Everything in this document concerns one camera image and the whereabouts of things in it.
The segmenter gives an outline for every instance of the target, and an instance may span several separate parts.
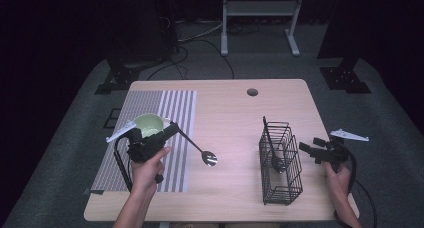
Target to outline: striped mat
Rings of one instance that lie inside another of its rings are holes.
[[[169,118],[178,123],[181,130],[190,138],[193,133],[196,91],[129,91],[116,123],[115,131],[122,128],[129,120],[153,113],[163,118]],[[127,164],[128,146],[123,140],[119,142],[118,150],[123,163]],[[165,165],[164,181],[159,184],[159,192],[187,191],[189,159],[191,144],[179,134],[167,141],[173,147],[172,151],[163,158]],[[97,172],[92,190],[126,191],[125,182],[113,156],[114,141],[110,142],[106,154]]]

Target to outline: green bowl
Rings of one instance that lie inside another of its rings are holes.
[[[144,114],[134,119],[136,128],[141,130],[143,137],[154,135],[163,130],[162,118],[155,114]]]

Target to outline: black wire basket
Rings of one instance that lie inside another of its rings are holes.
[[[267,122],[259,142],[262,195],[267,203],[290,205],[302,192],[299,152],[289,123]]]

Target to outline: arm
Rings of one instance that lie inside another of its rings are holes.
[[[113,225],[114,228],[142,227],[150,201],[157,190],[155,176],[162,175],[165,170],[160,159],[166,156],[170,150],[170,147],[163,148],[144,164],[131,163],[132,191]]]
[[[351,227],[361,227],[352,207],[349,204],[348,186],[350,170],[345,163],[340,164],[338,172],[334,172],[329,162],[322,162],[327,173],[327,186],[330,200],[333,203],[340,220]]]

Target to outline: wooden table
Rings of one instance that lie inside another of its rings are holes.
[[[256,89],[257,96],[248,95]],[[140,81],[137,90],[196,90],[196,118],[192,139],[218,157],[206,166],[200,153],[191,153],[187,192],[158,192],[146,221],[165,222],[284,222],[332,220],[324,169],[300,151],[303,193],[290,205],[262,200],[258,142],[262,118],[289,122],[297,142],[328,139],[307,84],[303,80],[190,80]],[[114,221],[128,192],[91,194],[84,217]],[[350,201],[359,212],[352,197]]]

